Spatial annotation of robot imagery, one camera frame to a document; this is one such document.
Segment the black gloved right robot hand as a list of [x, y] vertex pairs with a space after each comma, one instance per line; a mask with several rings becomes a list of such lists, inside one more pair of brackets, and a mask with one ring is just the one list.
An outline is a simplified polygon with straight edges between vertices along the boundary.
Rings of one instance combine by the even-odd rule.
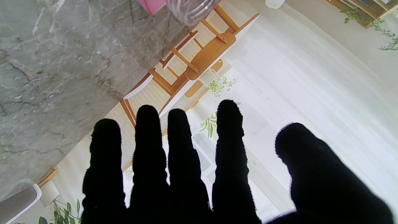
[[[201, 179], [198, 152], [184, 110], [168, 114], [168, 155], [158, 112], [138, 109], [132, 158], [133, 188], [125, 205], [121, 131], [101, 119], [91, 135], [90, 167], [82, 191], [83, 224], [260, 224], [243, 143], [243, 116], [232, 100], [217, 110], [215, 182], [212, 199]], [[275, 152], [287, 166], [296, 211], [270, 224], [392, 224], [393, 214], [334, 153], [301, 123], [285, 126]]]

